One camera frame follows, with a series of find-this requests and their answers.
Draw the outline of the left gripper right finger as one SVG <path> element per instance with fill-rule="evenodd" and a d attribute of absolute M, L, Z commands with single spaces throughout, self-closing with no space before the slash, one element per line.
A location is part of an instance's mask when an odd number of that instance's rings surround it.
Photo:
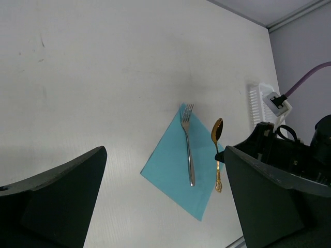
<path fill-rule="evenodd" d="M 330 247 L 330 188 L 228 146 L 224 162 L 247 247 Z"/>

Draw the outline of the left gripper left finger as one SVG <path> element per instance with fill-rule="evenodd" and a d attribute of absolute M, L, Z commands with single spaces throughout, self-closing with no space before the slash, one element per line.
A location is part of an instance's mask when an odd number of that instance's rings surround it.
<path fill-rule="evenodd" d="M 1 247 L 83 247 L 98 197 L 103 146 L 1 187 Z"/>

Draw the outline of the silver fork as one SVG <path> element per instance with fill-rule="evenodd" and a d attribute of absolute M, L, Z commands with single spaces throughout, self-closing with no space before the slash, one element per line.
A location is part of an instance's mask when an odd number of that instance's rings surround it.
<path fill-rule="evenodd" d="M 190 186 L 195 186 L 195 172 L 194 172 L 194 164 L 192 158 L 192 152 L 190 148 L 190 138 L 189 138 L 189 130 L 190 130 L 190 118 L 193 112 L 194 104 L 187 104 L 185 110 L 181 117 L 181 125 L 182 129 L 185 133 L 186 143 L 187 143 L 187 153 L 188 153 L 188 174 L 189 174 L 189 181 Z"/>

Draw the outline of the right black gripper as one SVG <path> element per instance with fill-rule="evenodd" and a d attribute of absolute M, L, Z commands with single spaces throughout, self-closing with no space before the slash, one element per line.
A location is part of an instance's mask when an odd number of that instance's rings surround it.
<path fill-rule="evenodd" d="M 287 173 L 330 186 L 330 136 L 315 127 L 311 144 L 305 145 L 287 125 L 274 130 L 270 122 L 260 122 L 250 136 L 234 147 L 245 154 Z M 224 162 L 224 152 L 215 155 Z"/>

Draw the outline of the gold spoon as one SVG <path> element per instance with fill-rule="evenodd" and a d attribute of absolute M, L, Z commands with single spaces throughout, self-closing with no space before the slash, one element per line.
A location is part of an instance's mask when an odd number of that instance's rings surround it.
<path fill-rule="evenodd" d="M 219 149 L 218 149 L 218 141 L 221 137 L 222 134 L 222 130 L 223 130 L 223 119 L 219 118 L 213 128 L 212 128 L 212 132 L 211 132 L 211 139 L 216 147 L 216 153 L 219 153 Z M 222 183 L 221 183 L 221 172 L 220 172 L 220 162 L 217 161 L 217 175 L 216 175 L 216 185 L 215 185 L 215 190 L 218 193 L 221 193 L 222 191 Z"/>

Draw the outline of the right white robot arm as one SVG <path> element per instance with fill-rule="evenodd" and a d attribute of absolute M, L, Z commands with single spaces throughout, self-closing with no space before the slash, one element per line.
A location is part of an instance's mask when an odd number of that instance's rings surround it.
<path fill-rule="evenodd" d="M 260 122 L 249 137 L 234 146 L 252 157 L 257 171 L 283 188 L 297 189 L 298 183 L 330 189 L 330 116 L 323 117 L 314 128 L 310 145 L 301 142 L 287 125 L 275 127 Z"/>

